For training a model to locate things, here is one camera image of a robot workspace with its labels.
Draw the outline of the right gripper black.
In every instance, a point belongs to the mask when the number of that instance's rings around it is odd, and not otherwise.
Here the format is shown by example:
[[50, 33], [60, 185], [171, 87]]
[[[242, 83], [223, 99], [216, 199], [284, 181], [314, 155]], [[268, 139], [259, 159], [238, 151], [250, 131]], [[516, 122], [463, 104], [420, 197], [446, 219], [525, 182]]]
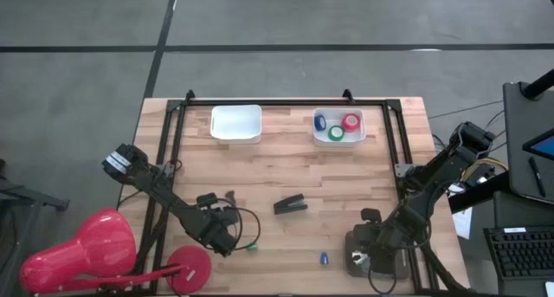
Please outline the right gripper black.
[[354, 226], [353, 240], [360, 252], [370, 256], [370, 263], [359, 265], [358, 275], [371, 272], [393, 275], [397, 249], [390, 239], [390, 226], [383, 223], [379, 210], [364, 208], [360, 215], [364, 222]]

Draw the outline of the tablet with blue screen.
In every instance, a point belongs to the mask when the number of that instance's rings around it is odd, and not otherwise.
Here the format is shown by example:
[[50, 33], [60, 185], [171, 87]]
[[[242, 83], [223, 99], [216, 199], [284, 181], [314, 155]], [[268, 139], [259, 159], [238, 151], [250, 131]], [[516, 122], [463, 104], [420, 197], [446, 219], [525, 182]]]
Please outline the tablet with blue screen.
[[522, 149], [539, 157], [554, 161], [554, 128], [525, 142], [522, 145]]

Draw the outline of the black pole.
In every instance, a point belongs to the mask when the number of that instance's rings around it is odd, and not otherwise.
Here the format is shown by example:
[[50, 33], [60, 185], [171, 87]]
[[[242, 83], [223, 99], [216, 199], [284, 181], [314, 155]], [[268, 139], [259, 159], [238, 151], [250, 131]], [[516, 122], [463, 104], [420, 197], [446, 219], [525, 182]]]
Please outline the black pole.
[[528, 100], [540, 100], [545, 91], [554, 87], [554, 68], [532, 83], [520, 83], [520, 93]]

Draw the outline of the black desk beam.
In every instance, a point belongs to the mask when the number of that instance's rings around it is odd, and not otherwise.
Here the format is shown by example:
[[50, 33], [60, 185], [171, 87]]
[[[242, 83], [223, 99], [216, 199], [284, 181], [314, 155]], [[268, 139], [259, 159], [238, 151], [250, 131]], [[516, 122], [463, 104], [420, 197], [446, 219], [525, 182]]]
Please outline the black desk beam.
[[497, 191], [510, 192], [510, 174], [505, 171], [486, 182], [477, 184], [465, 190], [461, 194], [456, 194], [448, 199], [451, 212], [453, 214], [471, 208], [477, 204], [484, 203], [493, 198]]

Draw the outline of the red tape roll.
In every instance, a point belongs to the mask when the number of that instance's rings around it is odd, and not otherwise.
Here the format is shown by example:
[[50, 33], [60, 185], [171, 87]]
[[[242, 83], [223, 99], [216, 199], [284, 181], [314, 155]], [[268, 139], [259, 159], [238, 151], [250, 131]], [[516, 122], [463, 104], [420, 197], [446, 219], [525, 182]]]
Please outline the red tape roll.
[[360, 125], [360, 118], [355, 113], [347, 113], [342, 119], [342, 127], [346, 132], [355, 132]]

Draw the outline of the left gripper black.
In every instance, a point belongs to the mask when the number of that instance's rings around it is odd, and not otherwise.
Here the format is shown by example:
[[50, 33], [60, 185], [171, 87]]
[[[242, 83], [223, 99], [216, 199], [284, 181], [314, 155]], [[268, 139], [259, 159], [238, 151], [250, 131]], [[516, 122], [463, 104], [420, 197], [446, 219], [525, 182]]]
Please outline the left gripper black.
[[218, 198], [215, 193], [199, 196], [196, 201], [197, 208], [208, 220], [200, 243], [223, 257], [230, 255], [237, 244], [237, 236], [232, 236], [228, 231], [228, 226], [239, 223], [235, 204], [228, 199]]

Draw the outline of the white plastic bin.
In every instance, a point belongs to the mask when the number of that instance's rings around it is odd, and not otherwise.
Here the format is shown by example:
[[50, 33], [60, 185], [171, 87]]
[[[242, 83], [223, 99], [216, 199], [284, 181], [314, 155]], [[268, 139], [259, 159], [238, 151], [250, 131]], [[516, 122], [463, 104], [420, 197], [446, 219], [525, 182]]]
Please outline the white plastic bin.
[[[342, 119], [347, 113], [355, 113], [359, 118], [361, 125], [355, 132], [345, 132], [343, 139], [339, 142], [333, 142], [328, 138], [328, 131], [332, 126], [342, 126]], [[314, 117], [323, 115], [326, 119], [327, 128], [324, 132], [317, 132], [314, 128]], [[316, 108], [312, 113], [312, 128], [314, 142], [317, 146], [327, 147], [353, 147], [363, 141], [366, 137], [364, 128], [364, 115], [361, 109], [356, 108]]]
[[262, 109], [259, 105], [217, 106], [212, 109], [210, 134], [222, 145], [257, 144], [261, 141]]

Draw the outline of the dark grey desk top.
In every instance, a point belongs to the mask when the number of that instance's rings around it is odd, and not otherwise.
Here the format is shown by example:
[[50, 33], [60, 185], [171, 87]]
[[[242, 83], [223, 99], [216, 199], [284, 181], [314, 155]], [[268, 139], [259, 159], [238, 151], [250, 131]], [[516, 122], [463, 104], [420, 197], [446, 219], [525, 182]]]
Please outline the dark grey desk top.
[[[554, 90], [546, 91], [540, 100], [528, 100], [518, 83], [506, 83], [503, 99], [511, 189], [524, 197], [554, 203], [554, 161], [522, 149], [525, 142], [554, 128]], [[536, 160], [546, 197], [539, 194], [529, 157]]]

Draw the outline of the black stapler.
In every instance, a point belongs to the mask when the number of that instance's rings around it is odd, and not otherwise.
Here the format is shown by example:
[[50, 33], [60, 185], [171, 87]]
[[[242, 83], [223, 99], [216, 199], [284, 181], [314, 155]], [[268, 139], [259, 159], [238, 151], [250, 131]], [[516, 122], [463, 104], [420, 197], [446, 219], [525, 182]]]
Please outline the black stapler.
[[306, 210], [308, 205], [305, 203], [303, 194], [286, 197], [274, 204], [274, 214], [282, 215], [300, 210]]

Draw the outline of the black pen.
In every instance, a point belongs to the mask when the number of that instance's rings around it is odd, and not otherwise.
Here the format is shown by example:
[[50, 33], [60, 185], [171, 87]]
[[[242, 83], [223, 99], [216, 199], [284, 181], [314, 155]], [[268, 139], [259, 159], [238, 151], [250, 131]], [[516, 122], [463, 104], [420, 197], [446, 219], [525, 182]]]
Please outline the black pen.
[[541, 197], [546, 197], [546, 191], [544, 188], [544, 184], [542, 182], [542, 178], [538, 169], [538, 165], [536, 163], [536, 160], [534, 157], [529, 157], [528, 163], [532, 169], [533, 175], [535, 177], [535, 181], [538, 187], [538, 191]]

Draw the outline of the black aluminium table frame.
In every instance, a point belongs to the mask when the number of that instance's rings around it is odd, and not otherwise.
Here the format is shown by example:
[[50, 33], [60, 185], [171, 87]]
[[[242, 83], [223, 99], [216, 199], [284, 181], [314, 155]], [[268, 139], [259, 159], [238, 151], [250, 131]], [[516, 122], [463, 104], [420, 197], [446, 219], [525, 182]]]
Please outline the black aluminium table frame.
[[[242, 241], [256, 241], [257, 250], [212, 255], [204, 295], [412, 294], [441, 287], [420, 251], [407, 253], [404, 281], [353, 277], [345, 266], [345, 234], [361, 210], [388, 215], [397, 204], [395, 165], [423, 165], [435, 155], [421, 98], [258, 98], [261, 141], [252, 145], [222, 145], [211, 136], [211, 112], [219, 104], [217, 98], [148, 99], [134, 138], [152, 162], [181, 161], [174, 191], [184, 201], [233, 190], [244, 210]], [[365, 139], [353, 147], [317, 146], [312, 113], [321, 107], [361, 109]], [[274, 214], [275, 203], [298, 194], [306, 210]], [[322, 252], [327, 265], [319, 262]]]

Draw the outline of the black keyboard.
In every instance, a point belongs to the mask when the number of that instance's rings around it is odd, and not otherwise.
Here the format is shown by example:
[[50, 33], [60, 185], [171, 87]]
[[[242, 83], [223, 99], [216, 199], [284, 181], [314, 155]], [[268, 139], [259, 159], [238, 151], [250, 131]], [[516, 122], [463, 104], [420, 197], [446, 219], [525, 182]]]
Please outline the black keyboard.
[[554, 280], [554, 226], [484, 228], [502, 281]]

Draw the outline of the black metal stand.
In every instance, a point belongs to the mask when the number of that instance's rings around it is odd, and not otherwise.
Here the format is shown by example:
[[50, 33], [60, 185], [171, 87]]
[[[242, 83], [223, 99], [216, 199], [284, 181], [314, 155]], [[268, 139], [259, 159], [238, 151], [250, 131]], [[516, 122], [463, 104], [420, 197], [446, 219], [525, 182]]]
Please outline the black metal stand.
[[0, 297], [10, 297], [19, 269], [29, 252], [32, 229], [43, 207], [65, 211], [69, 200], [10, 182], [3, 174], [6, 162], [0, 158]]

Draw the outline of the black power brick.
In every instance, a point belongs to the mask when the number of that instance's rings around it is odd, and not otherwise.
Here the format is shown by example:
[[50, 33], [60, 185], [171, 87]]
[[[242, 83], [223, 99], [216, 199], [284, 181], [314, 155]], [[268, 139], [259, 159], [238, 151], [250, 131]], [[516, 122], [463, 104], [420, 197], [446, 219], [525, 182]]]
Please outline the black power brick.
[[473, 166], [463, 177], [463, 184], [466, 188], [471, 188], [477, 184], [486, 182], [495, 175], [495, 166], [490, 164], [479, 164]]

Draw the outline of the grey fabric pouch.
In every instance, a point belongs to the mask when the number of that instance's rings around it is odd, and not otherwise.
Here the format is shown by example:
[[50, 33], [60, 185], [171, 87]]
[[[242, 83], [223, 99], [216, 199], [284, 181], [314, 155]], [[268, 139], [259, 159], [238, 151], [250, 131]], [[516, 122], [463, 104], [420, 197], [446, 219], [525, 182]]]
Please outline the grey fabric pouch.
[[[359, 251], [359, 248], [355, 245], [353, 240], [353, 233], [351, 231], [347, 232], [345, 235], [345, 266], [347, 273], [353, 277], [366, 277], [367, 275], [358, 275], [358, 266], [352, 262], [351, 252]], [[409, 262], [407, 254], [404, 251], [398, 251], [395, 258], [396, 264], [396, 278], [400, 281], [404, 281], [409, 277]]]

